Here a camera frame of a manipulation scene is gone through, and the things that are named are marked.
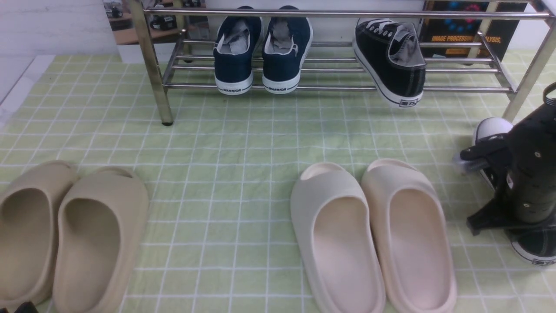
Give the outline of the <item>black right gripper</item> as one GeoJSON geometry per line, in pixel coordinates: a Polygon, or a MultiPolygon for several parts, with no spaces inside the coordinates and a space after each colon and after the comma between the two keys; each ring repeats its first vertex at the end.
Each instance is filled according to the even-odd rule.
{"type": "Polygon", "coordinates": [[[460,173],[492,168],[493,199],[467,218],[482,230],[533,230],[555,226],[555,136],[511,131],[477,141],[453,156],[460,173]]]}

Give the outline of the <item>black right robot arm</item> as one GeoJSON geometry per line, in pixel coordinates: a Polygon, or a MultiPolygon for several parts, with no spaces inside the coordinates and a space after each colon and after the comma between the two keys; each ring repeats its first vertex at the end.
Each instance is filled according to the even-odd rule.
{"type": "Polygon", "coordinates": [[[453,158],[462,173],[490,168],[498,179],[493,199],[467,218],[473,235],[554,226],[555,99],[549,97],[554,90],[550,84],[542,105],[511,130],[482,139],[453,158]]]}

